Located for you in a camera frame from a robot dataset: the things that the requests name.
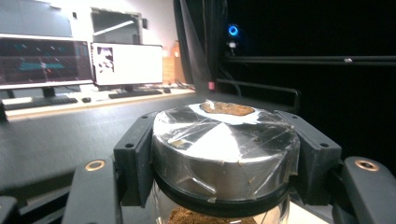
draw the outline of foil-wrapped lid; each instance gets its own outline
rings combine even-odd
[[[159,113],[153,124],[157,175],[209,202],[264,197],[297,175],[293,127],[263,109],[206,101]]]

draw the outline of white wall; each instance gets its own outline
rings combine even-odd
[[[162,45],[169,54],[177,40],[173,0],[52,0],[69,15],[73,37],[92,40],[91,7],[117,11],[138,12],[148,20],[143,29],[143,44]]]

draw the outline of keyboard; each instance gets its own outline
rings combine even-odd
[[[37,98],[33,99],[31,102],[12,104],[12,105],[4,105],[5,110],[18,110],[18,109],[27,109],[41,106],[49,106],[49,105],[70,105],[77,103],[78,100],[76,98],[69,97],[50,97],[50,98]]]
[[[125,97],[134,97],[134,96],[147,96],[147,95],[159,95],[163,94],[161,91],[125,91],[118,93],[110,93],[108,98],[110,99],[119,99]]]

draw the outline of round brass insert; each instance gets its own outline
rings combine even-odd
[[[85,166],[87,171],[97,171],[102,169],[105,166],[104,161],[91,161]]]
[[[363,170],[372,171],[372,172],[376,172],[379,170],[379,166],[370,161],[356,160],[355,164]]]

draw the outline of circular metal ring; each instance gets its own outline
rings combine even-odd
[[[91,161],[85,166],[87,171],[97,171],[105,167],[104,161]]]
[[[379,170],[379,166],[370,161],[355,160],[355,164],[363,170],[372,171],[372,172],[377,172]]]

